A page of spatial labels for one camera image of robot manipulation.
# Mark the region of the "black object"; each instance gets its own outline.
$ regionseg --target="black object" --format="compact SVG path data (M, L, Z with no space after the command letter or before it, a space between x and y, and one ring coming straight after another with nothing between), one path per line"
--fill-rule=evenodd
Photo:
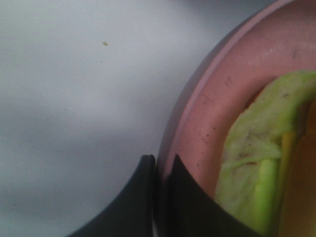
M168 196L168 237L260 237L218 206L176 156Z
M118 197L69 237L152 237L155 163L154 156L142 156Z
M152 237L155 158L141 160L118 197L68 237ZM196 183L180 157L168 180L166 237L261 237L218 206Z

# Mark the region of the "white countertop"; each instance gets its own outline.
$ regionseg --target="white countertop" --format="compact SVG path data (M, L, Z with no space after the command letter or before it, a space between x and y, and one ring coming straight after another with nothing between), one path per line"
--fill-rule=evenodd
M272 2L0 1L0 236L65 236L98 214L157 155L202 59Z

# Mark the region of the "pink bowl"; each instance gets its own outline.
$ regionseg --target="pink bowl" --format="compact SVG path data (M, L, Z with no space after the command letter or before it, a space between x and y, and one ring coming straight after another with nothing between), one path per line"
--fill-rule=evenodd
M170 117L158 155L158 222L179 154L214 196L222 145L247 101L276 77L316 69L316 1L278 0L225 37L194 73Z

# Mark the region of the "dark speck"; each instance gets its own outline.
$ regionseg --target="dark speck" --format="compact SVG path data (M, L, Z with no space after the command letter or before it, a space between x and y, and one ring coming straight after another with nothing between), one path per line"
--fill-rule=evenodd
M292 58L296 58L296 57L297 57L297 49L294 49L292 53Z
M227 77L227 79L226 79L226 81L224 82L224 84L225 84L228 88L231 88L232 78L231 78L231 77Z
M207 141L205 141L205 139L201 136L202 141L207 144Z
M249 164L249 165L256 165L257 162L248 162L248 163L246 163L246 164Z

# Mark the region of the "green lettuce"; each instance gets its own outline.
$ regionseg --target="green lettuce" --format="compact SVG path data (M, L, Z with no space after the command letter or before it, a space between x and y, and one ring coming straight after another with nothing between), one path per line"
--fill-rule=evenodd
M224 143L215 201L264 236L274 221L282 134L295 129L298 107L315 95L316 72L279 77L239 115Z

